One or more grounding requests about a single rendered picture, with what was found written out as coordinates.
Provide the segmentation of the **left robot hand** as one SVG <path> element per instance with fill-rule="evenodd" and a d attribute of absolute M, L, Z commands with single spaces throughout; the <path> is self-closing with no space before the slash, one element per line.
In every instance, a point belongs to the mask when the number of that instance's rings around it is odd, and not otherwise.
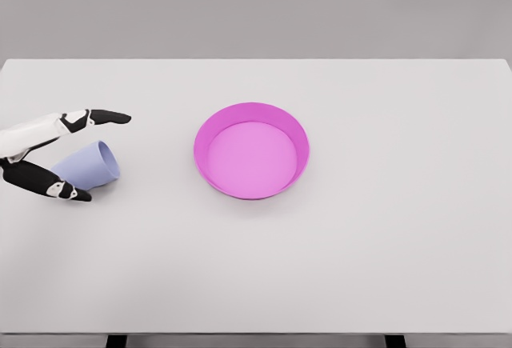
<path fill-rule="evenodd" d="M 53 113 L 0 130 L 0 170 L 11 185 L 48 198 L 78 202 L 92 200 L 88 191 L 73 186 L 52 171 L 25 160 L 32 151 L 88 126 L 127 124 L 131 116 L 100 109 Z"/>

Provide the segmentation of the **pink plate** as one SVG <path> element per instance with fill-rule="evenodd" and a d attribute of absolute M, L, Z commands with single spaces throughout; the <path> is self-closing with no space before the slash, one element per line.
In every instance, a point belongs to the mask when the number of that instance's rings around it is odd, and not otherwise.
<path fill-rule="evenodd" d="M 310 158 L 305 128 L 292 114 L 262 102 L 227 106 L 194 140 L 194 162 L 216 190 L 242 200 L 270 198 L 303 175 Z"/>

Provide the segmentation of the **lavender cup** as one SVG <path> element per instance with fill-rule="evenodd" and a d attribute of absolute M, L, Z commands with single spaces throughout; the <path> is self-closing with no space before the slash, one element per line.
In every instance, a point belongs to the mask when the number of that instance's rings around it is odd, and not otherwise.
<path fill-rule="evenodd" d="M 118 162 L 103 141 L 96 141 L 75 151 L 50 169 L 71 185 L 90 190 L 120 177 Z"/>

